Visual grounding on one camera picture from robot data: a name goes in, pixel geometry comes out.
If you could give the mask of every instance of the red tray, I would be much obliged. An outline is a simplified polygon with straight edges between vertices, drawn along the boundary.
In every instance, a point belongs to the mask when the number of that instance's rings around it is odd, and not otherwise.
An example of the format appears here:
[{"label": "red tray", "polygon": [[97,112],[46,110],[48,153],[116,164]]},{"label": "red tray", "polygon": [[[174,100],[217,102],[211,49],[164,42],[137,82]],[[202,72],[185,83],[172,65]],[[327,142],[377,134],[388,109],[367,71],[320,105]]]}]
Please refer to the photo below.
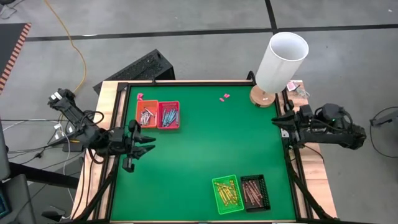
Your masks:
[{"label": "red tray", "polygon": [[[173,114],[166,117],[168,113],[171,113],[174,110]],[[180,127],[180,102],[178,101],[168,101],[168,102],[159,102],[157,107],[157,128],[158,129],[178,129]]]},{"label": "red tray", "polygon": [[[141,124],[141,112],[145,109],[149,110],[155,117],[150,117],[149,124]],[[141,128],[156,128],[157,126],[157,100],[137,101],[136,121],[140,123]]]}]

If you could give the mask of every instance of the wooden table frame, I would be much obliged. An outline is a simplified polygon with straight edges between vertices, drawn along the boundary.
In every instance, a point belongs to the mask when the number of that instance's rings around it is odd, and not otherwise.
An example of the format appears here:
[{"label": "wooden table frame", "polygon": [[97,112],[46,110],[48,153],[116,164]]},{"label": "wooden table frame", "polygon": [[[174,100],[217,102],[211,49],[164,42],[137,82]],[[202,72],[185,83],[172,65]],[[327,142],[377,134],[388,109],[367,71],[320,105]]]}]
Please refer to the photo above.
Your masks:
[{"label": "wooden table frame", "polygon": [[[102,89],[101,93],[99,94],[99,99],[96,109],[97,111],[101,111],[104,113],[104,119],[98,125],[99,127],[104,129],[109,129],[123,124],[124,120],[126,119],[126,115],[123,113],[124,111],[126,111],[125,102],[126,100],[128,100],[129,97],[129,94],[127,92],[129,90],[129,88],[127,88],[128,85],[134,85],[134,86],[149,86],[149,85],[158,85],[158,86],[246,85],[248,86],[249,85],[250,86],[253,85],[253,81],[252,80],[159,80],[156,81],[156,84],[153,84],[151,80],[105,81],[102,84]],[[295,104],[294,107],[295,111],[299,109],[299,106],[308,104],[307,99],[300,98],[296,96],[293,92],[287,92],[285,98],[286,97],[288,97],[290,100],[293,100]],[[282,96],[281,93],[278,93],[277,99],[275,101],[278,114],[282,114],[284,102],[285,102],[284,97]],[[97,121],[99,119],[100,116],[96,116],[94,121]],[[316,151],[320,152],[318,144],[309,143],[307,145],[309,145],[311,148],[315,149]],[[287,157],[285,157],[286,163],[291,162],[290,160],[295,158],[295,160],[292,161],[291,163],[296,172],[299,174],[299,177],[301,179],[305,179],[303,183],[306,185],[307,189],[317,200],[317,202],[324,208],[324,210],[329,215],[335,217],[336,210],[331,196],[329,183],[326,176],[325,166],[323,165],[323,161],[319,157],[319,155],[315,154],[313,151],[307,148],[295,151],[284,148],[284,151],[285,154],[288,155]],[[98,156],[96,156],[96,159],[102,161],[102,158]],[[80,178],[79,181],[79,186],[75,196],[75,203],[72,209],[72,214],[77,209],[76,215],[74,217],[79,216],[79,214],[85,208],[87,200],[91,201],[95,193],[97,193],[98,186],[107,177],[115,161],[116,163],[118,163],[119,159],[115,160],[114,157],[110,157],[108,160],[105,160],[104,164],[93,164],[90,156],[86,153],[85,156],[86,166],[84,168],[84,171],[81,173],[81,177],[85,175],[86,178],[84,183],[82,181],[82,178]],[[112,202],[113,194],[109,194],[109,191],[113,192],[115,182],[116,181],[114,181],[107,188],[107,190],[103,194],[102,200],[100,201],[94,212],[91,214],[90,219],[92,219],[93,217],[94,219],[98,218],[110,219],[111,206],[108,206],[108,204]],[[301,191],[297,188],[297,186],[295,186],[290,174],[289,174],[289,182],[292,192],[292,198],[294,201],[294,209],[296,217],[313,218],[312,209],[309,207],[307,200],[304,199]]]}]

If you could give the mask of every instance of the green table surface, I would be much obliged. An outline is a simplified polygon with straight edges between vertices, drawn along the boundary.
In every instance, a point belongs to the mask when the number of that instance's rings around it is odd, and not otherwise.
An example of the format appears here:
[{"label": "green table surface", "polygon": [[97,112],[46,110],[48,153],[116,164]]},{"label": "green table surface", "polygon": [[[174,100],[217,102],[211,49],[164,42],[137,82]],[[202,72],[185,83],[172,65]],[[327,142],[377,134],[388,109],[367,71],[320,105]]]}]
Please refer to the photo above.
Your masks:
[{"label": "green table surface", "polygon": [[[121,168],[112,221],[295,220],[275,105],[254,106],[251,86],[134,86],[126,121],[135,119],[136,96],[179,101],[180,129],[143,129],[156,148]],[[225,93],[231,96],[219,100]],[[263,174],[271,210],[219,215],[211,180]]]}]

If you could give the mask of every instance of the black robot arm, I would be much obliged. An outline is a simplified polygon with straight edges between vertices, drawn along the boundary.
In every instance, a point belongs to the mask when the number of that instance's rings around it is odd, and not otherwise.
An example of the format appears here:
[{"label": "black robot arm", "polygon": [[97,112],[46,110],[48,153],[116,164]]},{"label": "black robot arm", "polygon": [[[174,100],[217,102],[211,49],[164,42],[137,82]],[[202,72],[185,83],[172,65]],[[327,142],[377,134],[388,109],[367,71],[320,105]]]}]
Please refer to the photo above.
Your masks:
[{"label": "black robot arm", "polygon": [[289,133],[292,147],[301,148],[306,142],[316,142],[358,149],[366,139],[364,128],[354,124],[343,107],[331,103],[316,109],[315,114],[310,105],[300,106],[298,112],[287,110],[284,115],[273,118],[272,124]]},{"label": "black robot arm", "polygon": [[89,118],[93,113],[85,113],[75,103],[75,95],[67,89],[58,89],[49,98],[48,105],[61,113],[74,125],[75,131],[67,134],[68,138],[79,140],[84,148],[94,149],[101,157],[126,154],[123,168],[128,172],[134,171],[133,159],[139,159],[146,152],[155,148],[154,145],[136,146],[155,141],[155,138],[143,136],[141,127],[136,120],[129,122],[129,133],[118,127],[105,130],[97,126]]}]

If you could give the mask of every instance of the round wooden base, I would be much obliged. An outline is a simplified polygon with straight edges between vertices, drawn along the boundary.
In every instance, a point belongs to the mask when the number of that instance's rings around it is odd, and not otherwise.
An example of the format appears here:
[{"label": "round wooden base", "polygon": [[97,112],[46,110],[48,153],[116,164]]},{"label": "round wooden base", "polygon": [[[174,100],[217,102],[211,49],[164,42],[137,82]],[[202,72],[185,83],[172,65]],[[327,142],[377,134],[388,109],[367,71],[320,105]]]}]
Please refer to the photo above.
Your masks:
[{"label": "round wooden base", "polygon": [[266,108],[275,101],[275,94],[266,93],[255,85],[250,91],[250,100],[256,106]]}]

